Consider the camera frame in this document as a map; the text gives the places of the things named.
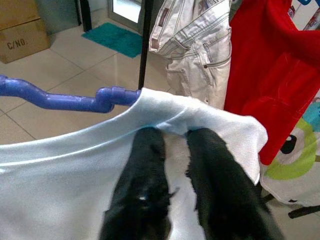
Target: white tile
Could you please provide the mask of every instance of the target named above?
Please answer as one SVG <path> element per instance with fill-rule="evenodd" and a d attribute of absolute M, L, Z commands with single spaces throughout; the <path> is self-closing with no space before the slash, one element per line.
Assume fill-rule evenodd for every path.
<path fill-rule="evenodd" d="M 107 86 L 119 86 L 131 90 L 138 88 L 140 57 L 116 54 L 87 70 Z"/>
<path fill-rule="evenodd" d="M 150 53 L 147 57 L 144 86 L 149 89 L 168 91 L 165 72 L 166 61 Z M 135 58 L 116 54 L 88 70 L 107 85 L 120 86 L 131 90 L 138 88 L 140 56 Z"/>
<path fill-rule="evenodd" d="M 170 89 L 165 70 L 167 63 L 167 60 L 160 55 L 148 53 L 144 80 L 146 88 L 165 92 Z"/>
<path fill-rule="evenodd" d="M 82 69 L 88 69 L 116 51 L 82 37 L 82 26 L 51 35 L 51 49 Z"/>
<path fill-rule="evenodd" d="M 308 214 L 291 219 L 288 213 L 296 207 L 288 207 L 275 199 L 268 202 L 275 221 L 282 230 L 285 239 L 288 240 L 315 240 L 319 238 L 320 217 L 316 214 Z"/>
<path fill-rule="evenodd" d="M 81 71 L 81 68 L 50 49 L 7 64 L 0 63 L 0 74 L 24 79 L 43 90 L 53 88 Z M 0 109 L 6 113 L 24 102 L 17 97 L 1 97 Z"/>
<path fill-rule="evenodd" d="M 34 138 L 8 116 L 0 116 L 0 144 L 15 144 L 32 140 Z"/>
<path fill-rule="evenodd" d="M 100 79 L 83 72 L 50 92 L 94 97 L 96 91 L 103 86 Z M 27 102 L 10 111 L 8 115 L 36 139 L 44 139 L 87 128 L 110 119 L 126 109 L 127 106 L 116 106 L 110 113 L 76 112 L 42 109 Z"/>

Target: red t-shirt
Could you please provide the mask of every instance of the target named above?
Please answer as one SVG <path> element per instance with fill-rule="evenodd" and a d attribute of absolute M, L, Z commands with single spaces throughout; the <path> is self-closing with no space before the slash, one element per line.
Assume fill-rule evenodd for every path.
<path fill-rule="evenodd" d="M 320 31 L 299 31 L 291 0 L 244 0 L 234 16 L 224 109 L 262 123 L 269 165 L 320 88 Z"/>

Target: glass door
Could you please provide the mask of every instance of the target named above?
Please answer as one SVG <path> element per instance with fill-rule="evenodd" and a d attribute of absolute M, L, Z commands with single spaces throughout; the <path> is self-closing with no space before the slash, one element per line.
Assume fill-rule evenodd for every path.
<path fill-rule="evenodd" d="M 138 31 L 141 0 L 108 0 L 109 18 Z"/>

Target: white t-shirt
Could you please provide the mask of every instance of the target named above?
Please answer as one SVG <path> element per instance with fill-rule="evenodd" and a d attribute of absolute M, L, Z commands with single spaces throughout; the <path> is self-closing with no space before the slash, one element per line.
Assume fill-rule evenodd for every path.
<path fill-rule="evenodd" d="M 267 132 L 251 116 L 146 88 L 113 119 L 62 136 L 0 145 L 0 239 L 97 240 L 135 132 L 147 126 L 167 133 L 170 192 L 180 188 L 171 199 L 170 240 L 204 240 L 194 211 L 196 196 L 185 177 L 189 150 L 184 134 L 202 127 L 218 133 L 257 183 L 258 152 Z"/>

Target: doormat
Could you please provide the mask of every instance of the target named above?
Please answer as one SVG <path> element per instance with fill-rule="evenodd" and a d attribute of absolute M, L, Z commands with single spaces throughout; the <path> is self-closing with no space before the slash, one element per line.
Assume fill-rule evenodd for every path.
<path fill-rule="evenodd" d="M 130 58 L 141 54 L 142 38 L 140 35 L 108 22 L 82 36 Z"/>

